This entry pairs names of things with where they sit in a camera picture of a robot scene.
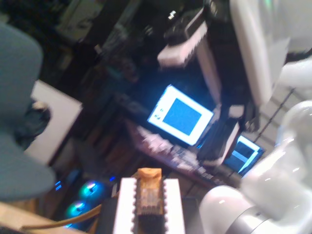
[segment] gray chair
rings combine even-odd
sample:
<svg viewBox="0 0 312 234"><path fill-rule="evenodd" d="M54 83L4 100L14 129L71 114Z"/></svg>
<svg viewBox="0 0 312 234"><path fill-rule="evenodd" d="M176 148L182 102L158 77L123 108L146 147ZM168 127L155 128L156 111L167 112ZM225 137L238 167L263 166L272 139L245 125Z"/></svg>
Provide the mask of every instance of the gray chair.
<svg viewBox="0 0 312 234"><path fill-rule="evenodd" d="M32 38L0 23L0 201L38 197L54 186L53 171L25 155L13 135L23 123L41 63L42 51Z"/></svg>

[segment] laptop screen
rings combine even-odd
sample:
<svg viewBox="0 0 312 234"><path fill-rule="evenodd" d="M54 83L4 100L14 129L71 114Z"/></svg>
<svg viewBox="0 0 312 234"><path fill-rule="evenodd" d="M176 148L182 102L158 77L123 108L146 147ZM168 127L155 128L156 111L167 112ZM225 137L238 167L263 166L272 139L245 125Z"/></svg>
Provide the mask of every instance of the laptop screen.
<svg viewBox="0 0 312 234"><path fill-rule="evenodd" d="M255 165L263 153L264 150L259 146L240 136L231 156L223 164L243 176Z"/></svg>
<svg viewBox="0 0 312 234"><path fill-rule="evenodd" d="M169 85L148 122L189 145L195 145L213 117L213 113Z"/></svg>

